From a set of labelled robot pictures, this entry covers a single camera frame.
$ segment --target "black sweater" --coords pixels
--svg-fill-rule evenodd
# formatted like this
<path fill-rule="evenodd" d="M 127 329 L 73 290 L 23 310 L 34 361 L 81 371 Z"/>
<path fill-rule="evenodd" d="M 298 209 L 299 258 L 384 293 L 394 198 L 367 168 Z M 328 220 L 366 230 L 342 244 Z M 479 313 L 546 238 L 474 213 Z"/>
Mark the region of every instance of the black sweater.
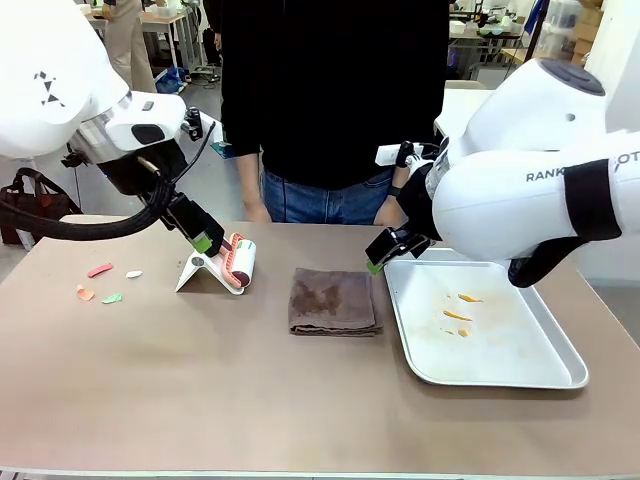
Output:
<path fill-rule="evenodd" d="M 380 171 L 380 145 L 429 142 L 448 0 L 227 0 L 222 121 L 237 155 L 325 189 Z"/>

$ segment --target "white phone stand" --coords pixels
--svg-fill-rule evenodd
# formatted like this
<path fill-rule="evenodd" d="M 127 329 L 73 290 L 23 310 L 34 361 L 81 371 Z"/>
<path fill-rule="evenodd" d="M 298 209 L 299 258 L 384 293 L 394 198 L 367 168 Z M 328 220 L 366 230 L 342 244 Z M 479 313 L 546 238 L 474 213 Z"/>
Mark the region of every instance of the white phone stand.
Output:
<path fill-rule="evenodd" d="M 218 281 L 222 285 L 224 285 L 231 293 L 233 293 L 234 295 L 242 295 L 244 293 L 244 288 L 233 287 L 222 276 L 222 260 L 223 259 L 220 254 L 216 255 L 213 258 L 209 258 L 202 253 L 194 251 L 187 260 L 187 263 L 184 266 L 184 270 L 182 271 L 182 275 L 180 275 L 180 280 L 178 281 L 176 292 L 178 292 L 185 285 L 185 283 L 189 281 L 194 273 L 196 273 L 201 268 L 204 268 L 208 270 L 211 275 L 216 277 Z"/>

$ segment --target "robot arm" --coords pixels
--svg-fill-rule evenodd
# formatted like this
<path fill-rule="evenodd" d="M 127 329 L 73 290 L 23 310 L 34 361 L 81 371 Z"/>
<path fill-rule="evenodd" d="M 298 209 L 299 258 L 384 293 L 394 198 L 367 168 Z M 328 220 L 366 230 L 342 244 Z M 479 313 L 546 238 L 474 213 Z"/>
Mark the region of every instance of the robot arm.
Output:
<path fill-rule="evenodd" d="M 178 96 L 130 92 L 73 0 L 19 6 L 0 0 L 0 6 L 5 7 L 0 44 L 11 68 L 0 76 L 0 156 L 42 155 L 68 142 L 121 193 L 138 196 L 146 205 L 127 220 L 101 225 L 54 222 L 1 205 L 0 222 L 42 236 L 99 240 L 162 220 L 167 228 L 179 229 L 198 252 L 216 255 L 225 242 L 224 230 L 176 191 L 191 166 L 177 140 L 185 133 L 193 141 L 205 137 L 201 153 L 211 137 L 222 140 L 220 123 L 187 109 Z"/>
<path fill-rule="evenodd" d="M 472 259 L 511 259 L 511 283 L 528 287 L 576 248 L 640 230 L 640 134 L 604 132 L 604 91 L 583 70 L 534 61 L 516 74 L 435 162 L 408 158 L 408 222 L 367 249 L 373 265 L 442 240 Z M 536 105 L 541 88 L 543 109 L 500 120 L 514 92 Z"/>

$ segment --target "metal tray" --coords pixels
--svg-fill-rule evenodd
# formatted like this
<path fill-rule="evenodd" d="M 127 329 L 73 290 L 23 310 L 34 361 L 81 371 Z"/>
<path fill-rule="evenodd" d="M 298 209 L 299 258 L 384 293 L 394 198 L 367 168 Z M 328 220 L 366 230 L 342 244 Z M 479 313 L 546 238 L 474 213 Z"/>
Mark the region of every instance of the metal tray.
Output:
<path fill-rule="evenodd" d="M 390 262 L 385 274 L 407 362 L 423 380 L 559 390 L 587 385 L 584 361 L 535 288 L 509 283 L 506 263 L 432 248 L 419 260 Z M 450 318 L 445 310 L 472 321 Z"/>

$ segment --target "brown towel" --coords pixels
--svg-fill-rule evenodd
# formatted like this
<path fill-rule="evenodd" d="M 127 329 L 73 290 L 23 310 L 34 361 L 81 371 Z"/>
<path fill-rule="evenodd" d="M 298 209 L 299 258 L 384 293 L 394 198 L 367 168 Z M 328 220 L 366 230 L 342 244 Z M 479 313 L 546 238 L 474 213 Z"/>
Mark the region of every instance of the brown towel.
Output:
<path fill-rule="evenodd" d="M 296 269 L 289 302 L 294 335 L 372 337 L 382 330 L 371 303 L 371 279 L 364 272 Z"/>

